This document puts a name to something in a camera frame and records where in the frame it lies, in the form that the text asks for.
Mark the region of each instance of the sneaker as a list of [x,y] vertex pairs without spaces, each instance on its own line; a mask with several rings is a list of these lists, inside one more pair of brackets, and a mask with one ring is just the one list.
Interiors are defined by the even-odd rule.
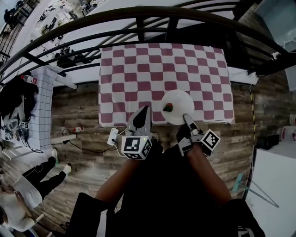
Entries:
[[57,158],[57,150],[56,150],[56,148],[53,148],[51,150],[51,156],[55,158],[55,165],[58,165],[60,162],[59,162],[59,160]]
[[156,132],[152,132],[152,137],[151,138],[154,138],[154,139],[156,139],[157,141],[159,141],[159,139],[158,139],[158,134],[156,133]]
[[63,172],[66,174],[66,176],[68,176],[72,171],[72,167],[71,164],[68,163],[65,165],[65,168],[63,169]]

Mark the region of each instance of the metal railing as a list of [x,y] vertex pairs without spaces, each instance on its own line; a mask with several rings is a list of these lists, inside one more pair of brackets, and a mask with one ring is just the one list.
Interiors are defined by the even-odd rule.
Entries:
[[23,0],[0,32],[0,66],[10,58],[15,40],[39,0]]
[[[149,18],[157,18],[157,19],[166,19],[168,18],[168,23],[167,27],[159,27],[156,25],[153,25],[151,27],[148,27],[149,24],[145,23],[145,20]],[[47,50],[46,52],[43,52],[37,56],[33,56],[30,54],[32,50],[35,48],[39,47],[40,45],[60,36],[64,35],[66,33],[69,33],[71,31],[75,31],[87,26],[95,25],[95,24],[101,24],[104,22],[110,22],[110,21],[115,21],[115,20],[121,20],[121,19],[136,19],[136,25],[134,28],[123,28],[121,30],[115,30],[115,31],[107,31],[103,33],[98,33],[90,36],[85,36],[81,37],[69,42],[66,42],[64,44],[61,44],[57,47],[54,47],[52,49]],[[276,44],[273,40],[269,39],[262,33],[251,29],[250,27],[247,27],[243,24],[240,24],[234,20],[227,19],[225,17],[221,17],[215,14],[211,14],[209,12],[202,12],[198,10],[193,10],[193,9],[186,9],[186,8],[181,8],[181,7],[168,7],[168,6],[137,6],[137,7],[128,7],[128,8],[122,8],[122,9],[115,9],[111,11],[106,11],[106,12],[100,12],[97,14],[89,15],[84,18],[80,18],[76,21],[69,22],[65,25],[62,25],[45,35],[37,38],[27,46],[25,46],[22,50],[20,50],[17,54],[15,54],[13,57],[11,57],[8,62],[3,65],[3,67],[0,69],[0,74],[4,73],[6,69],[8,69],[10,66],[12,66],[17,60],[20,58],[24,57],[27,58],[28,61],[25,63],[21,64],[18,66],[16,69],[14,69],[12,72],[10,72],[8,75],[6,75],[1,81],[3,81],[5,78],[9,77],[16,71],[21,71],[21,69],[28,65],[31,62],[34,62],[37,64],[37,66],[30,68],[28,71],[32,71],[38,67],[44,66],[44,65],[49,65],[50,63],[56,62],[60,59],[67,58],[70,56],[75,56],[78,54],[82,53],[92,53],[92,52],[97,52],[103,47],[112,47],[115,45],[124,45],[124,44],[138,44],[138,43],[181,43],[180,39],[176,40],[177,35],[180,35],[181,32],[186,31],[185,28],[177,28],[178,22],[182,19],[185,20],[192,20],[192,21],[197,21],[197,22],[203,22],[207,24],[206,29],[208,31],[211,30],[211,27],[218,27],[218,28],[223,28],[231,32],[239,32],[241,34],[244,34],[248,37],[251,37],[262,44],[265,44],[268,46],[272,51],[280,53],[280,56],[278,57],[280,60],[281,58],[289,57],[293,58],[293,54],[290,54],[287,52],[285,49],[283,49],[281,46]],[[145,33],[149,32],[156,32],[156,33],[161,33],[161,37],[145,37]],[[192,34],[192,44],[194,44],[194,41],[196,38],[200,37],[197,35],[194,35],[194,31],[190,32]],[[105,40],[103,43],[101,42],[100,45],[94,46],[94,47],[89,47],[85,49],[81,49],[76,52],[72,52],[67,55],[59,56],[47,61],[42,61],[40,58],[55,52],[57,50],[60,50],[66,46],[71,46],[73,44],[78,44],[84,41],[88,40],[93,40],[93,39],[99,39],[103,37],[121,37],[122,35],[129,35],[129,34],[134,34],[138,36],[138,40],[134,41],[114,41],[112,39],[110,42],[106,42]],[[239,43],[240,47],[248,47],[252,50],[257,51],[259,54],[263,54],[264,56],[269,57],[269,60],[262,60],[264,61],[262,64],[259,64],[258,66],[253,66],[252,70],[253,71],[260,71],[262,72],[266,68],[266,64],[272,63],[277,64],[278,60],[274,60],[270,52],[264,51],[262,48],[258,48],[255,45],[247,44],[244,42]],[[68,71],[73,71],[73,70],[78,70],[82,68],[89,68],[89,67],[96,67],[99,66],[99,63],[92,63],[93,60],[99,59],[100,55],[92,55],[84,58],[80,58],[77,60],[74,60],[72,62],[66,62],[63,63],[62,65],[59,65],[60,67],[65,68],[60,75],[65,76],[66,72]],[[72,67],[73,63],[78,63],[78,62],[83,62],[85,65],[83,66],[77,66],[77,67]],[[266,75],[269,74],[268,70],[265,70],[265,74],[261,73],[260,75]]]
[[[250,3],[254,3],[254,0],[249,0],[248,4]],[[246,5],[244,3],[244,0],[236,0],[236,1],[228,1],[228,2],[220,2],[220,3],[212,3],[210,0],[192,0],[192,1],[188,1],[188,2],[184,2],[184,3],[180,3],[177,5],[174,5],[175,7],[184,7],[184,8],[190,8],[190,9],[194,9],[194,10],[201,10],[201,11],[205,11],[205,12],[209,12],[209,13],[215,13],[215,12],[224,12],[224,11],[233,11],[234,14],[237,16],[237,20],[239,20],[240,17],[238,17],[239,15],[236,14],[236,12],[246,12],[247,9],[249,9],[249,5]],[[166,18],[156,18],[156,19],[144,19],[144,25],[143,27],[161,27],[164,25],[168,24],[168,19]],[[134,26],[137,25],[137,22],[133,22],[129,25],[127,25],[125,28],[123,29],[132,29]],[[113,43],[122,43],[122,42],[126,42],[127,40],[130,40],[131,38],[136,37],[137,34],[124,34],[121,36],[111,36],[108,37],[107,39],[103,40],[100,44],[98,44],[97,46],[101,46],[104,44],[113,44]],[[94,52],[93,54],[86,53],[85,56],[88,56],[89,54],[91,54],[91,56],[94,56],[96,54],[99,53],[99,50]]]

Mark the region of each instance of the table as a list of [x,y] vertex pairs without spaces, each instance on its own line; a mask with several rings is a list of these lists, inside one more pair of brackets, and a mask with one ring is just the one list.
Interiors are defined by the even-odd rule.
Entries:
[[189,44],[130,44],[102,49],[99,123],[125,126],[140,107],[152,110],[152,123],[166,124],[161,99],[186,91],[195,121],[234,122],[233,96],[222,49]]
[[[32,149],[48,151],[52,150],[51,144],[76,138],[76,135],[71,135],[50,139],[52,92],[54,82],[59,78],[59,69],[59,67],[44,66],[31,72],[31,75],[37,79],[36,85],[39,89],[39,93],[34,96],[36,104],[31,112],[32,116],[29,121],[28,145]],[[5,133],[3,131],[1,131],[1,138],[5,140]],[[8,141],[16,144],[18,147],[27,147],[21,139],[18,141],[15,137]]]

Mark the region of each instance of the red and white checkered cloth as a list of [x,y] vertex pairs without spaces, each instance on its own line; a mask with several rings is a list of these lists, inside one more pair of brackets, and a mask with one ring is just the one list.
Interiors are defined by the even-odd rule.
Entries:
[[186,91],[195,121],[234,122],[228,69],[222,49],[190,44],[130,44],[102,49],[99,123],[127,125],[149,105],[153,124],[166,124],[161,99],[170,90]]

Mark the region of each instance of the power strip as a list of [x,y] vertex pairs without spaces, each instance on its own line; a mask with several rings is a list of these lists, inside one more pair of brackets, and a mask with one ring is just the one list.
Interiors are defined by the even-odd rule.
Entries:
[[107,144],[110,146],[114,146],[115,145],[114,141],[116,141],[117,135],[118,135],[118,129],[112,128],[109,138],[108,138],[108,141],[107,141]]

